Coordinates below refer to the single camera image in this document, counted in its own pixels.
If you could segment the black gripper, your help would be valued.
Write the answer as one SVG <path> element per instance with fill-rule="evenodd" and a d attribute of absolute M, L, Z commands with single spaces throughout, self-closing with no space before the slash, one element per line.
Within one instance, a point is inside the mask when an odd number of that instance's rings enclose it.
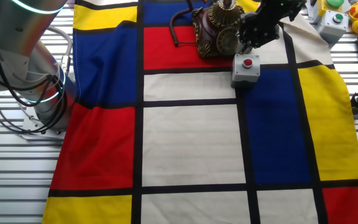
<path fill-rule="evenodd" d="M 246 49 L 259 48 L 279 38 L 278 23 L 288 17 L 292 22 L 305 6 L 305 0 L 262 0 L 255 12 L 241 14 L 236 54 L 242 55 Z"/>

